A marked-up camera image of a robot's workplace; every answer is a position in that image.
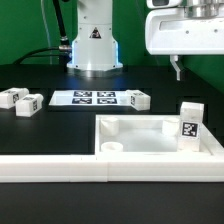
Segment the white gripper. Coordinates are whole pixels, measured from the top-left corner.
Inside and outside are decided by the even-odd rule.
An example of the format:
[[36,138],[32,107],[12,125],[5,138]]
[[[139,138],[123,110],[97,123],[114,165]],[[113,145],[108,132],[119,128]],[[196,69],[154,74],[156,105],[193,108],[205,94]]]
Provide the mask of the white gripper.
[[224,7],[213,18],[186,18],[183,8],[151,11],[145,24],[145,44],[151,55],[171,55],[178,81],[185,68],[179,55],[224,54]]

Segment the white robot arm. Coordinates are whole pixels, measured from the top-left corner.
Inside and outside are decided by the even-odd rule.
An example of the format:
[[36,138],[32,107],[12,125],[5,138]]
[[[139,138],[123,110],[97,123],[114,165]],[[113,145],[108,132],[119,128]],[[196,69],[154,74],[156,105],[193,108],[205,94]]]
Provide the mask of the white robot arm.
[[[184,55],[224,55],[224,0],[146,0],[145,44],[152,55],[167,55],[178,78]],[[67,68],[99,76],[120,69],[112,34],[113,0],[78,0],[78,34]]]

